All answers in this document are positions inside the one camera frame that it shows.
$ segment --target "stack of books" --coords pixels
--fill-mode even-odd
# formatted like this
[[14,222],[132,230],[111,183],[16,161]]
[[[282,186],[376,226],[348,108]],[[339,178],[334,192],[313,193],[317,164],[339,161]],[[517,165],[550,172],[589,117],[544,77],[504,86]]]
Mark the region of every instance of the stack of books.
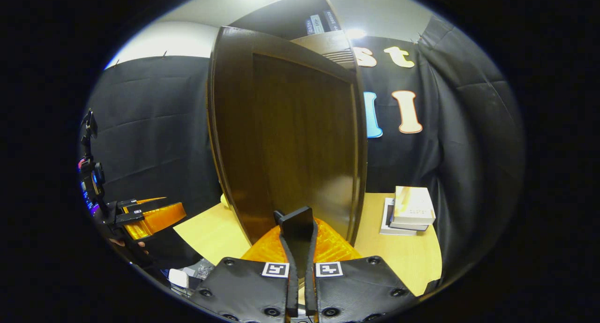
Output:
[[396,197],[387,197],[380,234],[417,235],[435,221],[433,203],[426,187],[396,186]]

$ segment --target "book spine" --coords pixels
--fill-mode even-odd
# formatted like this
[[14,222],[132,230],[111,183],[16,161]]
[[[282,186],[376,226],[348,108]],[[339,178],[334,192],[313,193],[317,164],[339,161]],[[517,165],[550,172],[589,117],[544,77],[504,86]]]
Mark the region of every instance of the book spine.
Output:
[[310,17],[310,20],[313,24],[313,27],[315,28],[315,33],[325,32],[325,30],[323,29],[323,23],[321,23],[321,18],[319,17],[319,15],[312,15]]
[[323,13],[325,14],[325,20],[327,21],[327,25],[330,26],[331,31],[341,30],[336,20],[336,16],[334,16],[334,13],[332,13],[331,10],[325,10]]
[[307,19],[305,22],[306,24],[306,33],[310,36],[310,35],[314,35],[315,34],[315,27],[313,27],[313,22],[311,22],[310,18]]

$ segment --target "white wall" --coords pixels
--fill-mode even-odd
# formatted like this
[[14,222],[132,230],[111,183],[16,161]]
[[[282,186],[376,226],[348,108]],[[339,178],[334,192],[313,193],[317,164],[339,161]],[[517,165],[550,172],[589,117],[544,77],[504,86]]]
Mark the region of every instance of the white wall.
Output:
[[105,69],[127,60],[162,56],[210,57],[218,28],[193,22],[157,22],[133,36]]

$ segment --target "orange letter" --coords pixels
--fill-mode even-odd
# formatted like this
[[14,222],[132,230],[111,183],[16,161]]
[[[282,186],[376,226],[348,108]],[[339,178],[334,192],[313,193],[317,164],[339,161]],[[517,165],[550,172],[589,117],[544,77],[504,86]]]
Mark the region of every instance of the orange letter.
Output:
[[377,60],[371,57],[373,52],[366,47],[353,47],[354,54],[356,55],[356,62],[360,67],[374,67],[377,65]]
[[414,67],[414,62],[410,60],[406,60],[405,56],[408,56],[409,53],[407,51],[401,50],[397,46],[388,47],[384,49],[383,52],[390,54],[392,57],[392,61],[396,63],[396,65],[401,66],[403,68],[412,68]]
[[399,130],[402,133],[419,133],[423,130],[423,126],[419,124],[416,118],[416,110],[414,109],[414,97],[416,95],[412,91],[394,91],[392,97],[398,101],[400,107],[400,124]]

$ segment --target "human hand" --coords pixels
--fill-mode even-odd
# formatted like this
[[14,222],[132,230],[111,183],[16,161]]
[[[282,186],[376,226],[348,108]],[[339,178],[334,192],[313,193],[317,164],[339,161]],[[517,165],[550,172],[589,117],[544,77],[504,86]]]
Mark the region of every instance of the human hand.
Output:
[[[109,240],[111,242],[113,242],[114,244],[118,244],[119,246],[122,246],[122,247],[125,246],[125,242],[122,242],[121,240],[115,240],[115,239],[111,239],[111,238],[109,238]],[[144,242],[138,242],[137,244],[142,248],[144,248],[146,246],[146,244]]]

